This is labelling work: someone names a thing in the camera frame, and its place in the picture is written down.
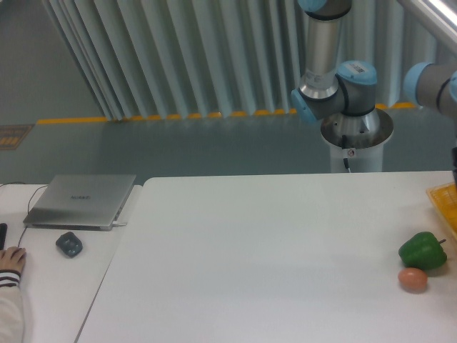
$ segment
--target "white curtain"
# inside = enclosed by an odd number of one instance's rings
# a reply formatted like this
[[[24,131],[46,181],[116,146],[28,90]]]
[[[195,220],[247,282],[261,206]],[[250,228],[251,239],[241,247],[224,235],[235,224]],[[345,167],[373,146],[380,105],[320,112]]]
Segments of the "white curtain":
[[[296,0],[45,0],[108,119],[259,110],[286,113],[306,60]],[[369,61],[377,102],[404,74],[451,56],[395,0],[353,0],[340,62]]]

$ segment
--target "laptop lid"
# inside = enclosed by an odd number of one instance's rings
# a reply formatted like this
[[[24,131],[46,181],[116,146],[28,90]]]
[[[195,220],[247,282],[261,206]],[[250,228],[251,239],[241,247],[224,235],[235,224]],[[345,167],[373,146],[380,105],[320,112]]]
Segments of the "laptop lid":
[[[135,175],[56,175],[24,220],[31,227],[110,229]]]

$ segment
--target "human hand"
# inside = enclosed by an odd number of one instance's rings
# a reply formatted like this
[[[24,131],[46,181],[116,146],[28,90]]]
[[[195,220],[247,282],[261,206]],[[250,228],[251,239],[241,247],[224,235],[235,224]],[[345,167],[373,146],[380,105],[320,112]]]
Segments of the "human hand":
[[[22,273],[25,263],[25,248],[9,247],[7,250],[0,250],[0,270],[14,270]]]

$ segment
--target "floor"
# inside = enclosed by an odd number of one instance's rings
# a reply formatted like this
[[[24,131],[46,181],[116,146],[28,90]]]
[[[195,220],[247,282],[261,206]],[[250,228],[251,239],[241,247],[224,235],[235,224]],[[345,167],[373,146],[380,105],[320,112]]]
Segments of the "floor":
[[[387,112],[395,129],[385,172],[452,168],[449,118],[426,109]],[[0,183],[33,184],[55,174],[132,173],[143,184],[151,177],[330,172],[319,125],[296,115],[38,124],[18,149],[0,151],[0,166]]]

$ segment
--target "brown egg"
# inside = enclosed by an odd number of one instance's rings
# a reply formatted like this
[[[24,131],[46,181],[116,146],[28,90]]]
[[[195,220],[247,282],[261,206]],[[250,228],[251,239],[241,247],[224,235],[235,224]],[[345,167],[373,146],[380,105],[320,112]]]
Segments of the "brown egg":
[[[398,273],[401,285],[411,291],[423,291],[427,287],[427,274],[417,268],[406,268]]]

